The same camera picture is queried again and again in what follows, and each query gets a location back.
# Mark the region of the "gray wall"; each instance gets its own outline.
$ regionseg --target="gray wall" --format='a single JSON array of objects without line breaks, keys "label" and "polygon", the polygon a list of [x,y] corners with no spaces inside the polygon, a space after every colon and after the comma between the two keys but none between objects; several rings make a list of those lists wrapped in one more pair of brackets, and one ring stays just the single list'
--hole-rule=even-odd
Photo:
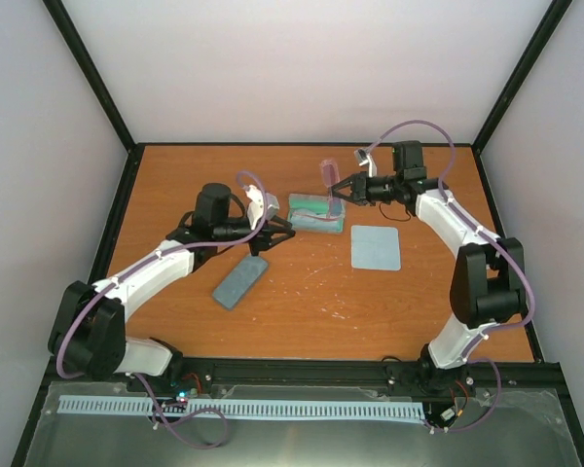
[{"label": "gray wall", "polygon": [[62,291],[87,278],[124,159],[42,2],[0,2],[0,467],[48,361]]},{"label": "gray wall", "polygon": [[471,142],[549,4],[65,0],[138,141]]},{"label": "gray wall", "polygon": [[545,357],[584,428],[584,0],[573,2],[483,155],[509,234],[526,247]]}]

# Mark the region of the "purple cable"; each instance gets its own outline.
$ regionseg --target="purple cable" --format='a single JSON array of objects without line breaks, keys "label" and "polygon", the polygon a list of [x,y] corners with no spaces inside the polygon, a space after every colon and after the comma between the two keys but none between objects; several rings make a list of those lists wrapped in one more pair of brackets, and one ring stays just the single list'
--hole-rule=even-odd
[{"label": "purple cable", "polygon": [[[266,198],[267,198],[266,194],[267,193],[266,193],[266,189],[264,188],[264,185],[262,184],[262,181],[254,173],[249,172],[247,170],[241,170],[236,175],[236,181],[238,182],[239,185],[242,186],[242,188],[244,190],[246,190],[247,187],[246,187],[246,185],[242,184],[242,182],[240,180],[240,177],[242,177],[242,175],[246,175],[249,178],[253,179],[253,181],[255,182],[257,187],[260,189],[260,192],[262,193],[262,201],[266,202]],[[255,235],[257,235],[260,230],[262,230],[265,223],[266,223],[266,216],[262,216],[260,218],[260,221],[258,222],[258,225],[255,228],[255,230],[253,232],[251,232],[249,235],[247,235],[244,238],[241,238],[239,240],[202,241],[202,242],[198,242],[198,243],[189,243],[188,245],[178,245],[178,246],[174,246],[172,248],[169,248],[169,249],[163,251],[161,253],[161,258],[163,258],[166,255],[170,255],[172,253],[175,253],[175,252],[181,251],[181,250],[192,250],[194,248],[213,247],[213,246],[235,246],[235,245],[240,245],[241,243],[246,243],[251,238],[253,238]],[[74,377],[79,377],[83,374],[83,373],[66,373],[64,368],[63,368],[63,361],[65,358],[65,351],[67,349],[67,345],[69,344],[69,342],[73,338],[76,330],[78,329],[78,326],[80,326],[80,324],[84,321],[85,317],[87,317],[87,315],[91,312],[91,310],[97,304],[97,302],[99,302],[102,297],[104,297],[108,292],[113,290],[116,286],[118,286],[119,284],[124,282],[130,276],[139,272],[141,269],[143,269],[146,266],[150,265],[151,263],[157,261],[158,259],[159,259],[159,257],[157,255],[155,255],[155,254],[151,255],[151,256],[145,258],[144,260],[142,260],[141,262],[136,263],[133,267],[128,269],[126,272],[124,272],[120,276],[117,276],[117,284],[111,283],[108,286],[104,287],[102,290],[100,290],[91,299],[91,301],[87,303],[87,305],[78,314],[78,316],[76,316],[76,319],[74,319],[74,322],[72,323],[71,327],[69,328],[67,333],[65,333],[65,337],[63,338],[62,343],[60,344],[60,348],[58,349],[58,354],[56,355],[56,372],[58,373],[58,375],[60,377],[62,377],[63,379],[71,379]]]},{"label": "purple cable", "polygon": [[[166,416],[164,415],[163,408],[161,407],[161,405],[158,403],[158,400],[156,399],[156,395],[154,394],[152,386],[150,386],[149,383],[147,382],[147,379],[145,379],[145,377],[139,373],[134,373],[134,376],[137,377],[138,380],[141,382],[141,384],[145,388],[145,391],[147,391],[147,394],[149,395],[150,399],[154,403],[154,408],[155,408],[154,415],[157,414],[160,417],[160,419],[163,422],[163,425],[166,427],[166,429],[179,441],[181,441],[182,443],[184,443],[185,445],[187,445],[193,449],[214,449],[214,448],[218,448],[219,446],[221,446],[222,444],[224,444],[227,441],[227,438],[229,436],[229,431],[230,431],[230,425],[229,425],[227,418],[225,417],[225,415],[221,411],[219,411],[218,409],[216,409],[214,407],[206,407],[206,408],[198,409],[194,412],[191,412],[188,415],[184,415],[181,418],[179,418],[173,422],[169,422],[168,419],[166,418]],[[198,444],[192,443],[192,442],[182,438],[180,436],[180,434],[177,433],[175,431],[175,429],[173,428],[173,426],[177,426],[177,425],[180,425],[182,423],[187,422],[188,420],[192,420],[200,413],[215,413],[223,421],[223,429],[224,429],[223,436],[221,436],[217,441],[215,441],[214,443],[212,443],[210,445],[198,445]]]},{"label": "purple cable", "polygon": [[[444,171],[441,172],[441,174],[439,175],[439,180],[438,180],[439,181],[439,187],[438,187],[439,194],[442,196],[442,198],[448,204],[448,206],[450,206],[450,209],[455,213],[455,215],[461,221],[463,221],[470,229],[472,229],[473,231],[476,231],[478,229],[478,226],[476,224],[474,224],[469,219],[469,217],[466,215],[466,213],[464,211],[460,210],[457,206],[454,205],[453,202],[450,201],[448,195],[446,194],[446,190],[444,189],[444,179],[446,178],[446,176],[448,175],[448,172],[450,172],[450,170],[452,169],[452,167],[455,165],[455,162],[456,162],[456,147],[455,147],[454,141],[452,140],[452,138],[450,137],[448,132],[446,132],[440,126],[434,124],[433,122],[428,122],[426,120],[409,120],[407,122],[403,122],[401,124],[398,124],[396,126],[391,127],[388,131],[383,133],[381,135],[381,137],[376,142],[374,142],[370,146],[368,146],[365,149],[365,151],[368,154],[370,154],[372,152],[372,150],[374,148],[376,148],[377,146],[379,146],[379,144],[381,144],[383,142],[383,140],[385,138],[387,138],[393,131],[395,131],[398,128],[401,128],[402,126],[408,126],[408,125],[413,125],[413,124],[430,126],[431,128],[434,128],[437,131],[439,131],[444,136],[444,138],[446,138],[446,141],[448,141],[448,145],[450,146],[450,151],[451,151],[452,155],[450,157],[450,161],[448,162],[448,165],[446,166]],[[488,235],[487,232],[479,231],[478,235],[484,241],[486,241],[490,246],[492,246],[495,249],[495,251],[497,251],[497,253],[502,258],[504,258],[506,263],[508,263],[508,265],[517,274],[517,276],[519,277],[519,280],[522,281],[522,284],[524,284],[524,288],[526,289],[526,302],[528,304],[528,314],[519,323],[501,324],[501,325],[498,324],[497,326],[493,326],[491,328],[488,328],[486,330],[487,334],[490,334],[491,332],[499,331],[499,330],[522,328],[531,322],[532,318],[534,317],[534,312],[536,309],[536,301],[534,299],[534,292],[532,291],[532,288],[529,284],[529,281],[526,278],[526,275],[524,274],[522,269],[515,262],[515,260],[513,260],[513,258],[508,254],[508,252],[504,248],[502,248],[490,235]],[[463,350],[463,353],[461,354],[463,359],[465,359],[465,360],[467,359],[467,357],[469,356],[469,353],[478,344],[478,342],[480,342],[481,339],[483,339],[482,336],[477,336],[476,338],[474,338],[472,340],[472,342],[469,343],[469,345]]]},{"label": "purple cable", "polygon": [[[450,428],[450,429],[448,429],[447,433],[464,433],[465,431],[469,431],[473,428],[476,428],[478,425],[480,425],[483,421],[485,421],[487,418],[489,418],[491,416],[491,414],[493,413],[493,411],[497,407],[497,404],[499,404],[499,396],[502,393],[502,379],[501,379],[501,376],[499,375],[499,369],[497,368],[497,365],[495,364],[495,362],[491,358],[487,358],[487,357],[482,357],[482,358],[476,359],[476,360],[472,361],[471,363],[480,363],[480,362],[489,363],[491,365],[491,367],[493,368],[493,372],[495,373],[496,391],[495,391],[495,397],[493,398],[493,402],[491,403],[491,406],[489,407],[489,409],[476,421],[474,421],[473,423],[470,423],[467,426],[462,426],[460,428]],[[434,428],[426,420],[423,422],[423,424],[429,429]]]}]

